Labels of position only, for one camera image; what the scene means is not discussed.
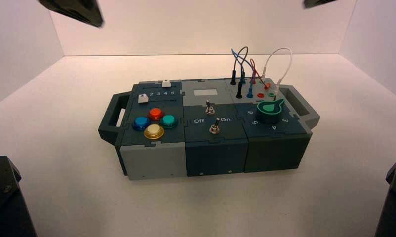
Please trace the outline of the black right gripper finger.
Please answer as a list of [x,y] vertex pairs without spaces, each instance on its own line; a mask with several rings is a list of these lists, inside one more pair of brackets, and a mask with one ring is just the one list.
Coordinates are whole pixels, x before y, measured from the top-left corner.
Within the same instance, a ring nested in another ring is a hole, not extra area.
[[304,0],[303,5],[305,9],[317,7],[320,5],[324,5],[330,2],[334,2],[336,0]]

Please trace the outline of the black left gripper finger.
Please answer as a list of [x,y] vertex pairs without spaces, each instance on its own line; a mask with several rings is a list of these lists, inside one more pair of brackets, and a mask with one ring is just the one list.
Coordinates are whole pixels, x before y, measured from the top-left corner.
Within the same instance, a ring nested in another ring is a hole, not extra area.
[[104,20],[96,0],[39,0],[42,6],[53,12],[101,28]]

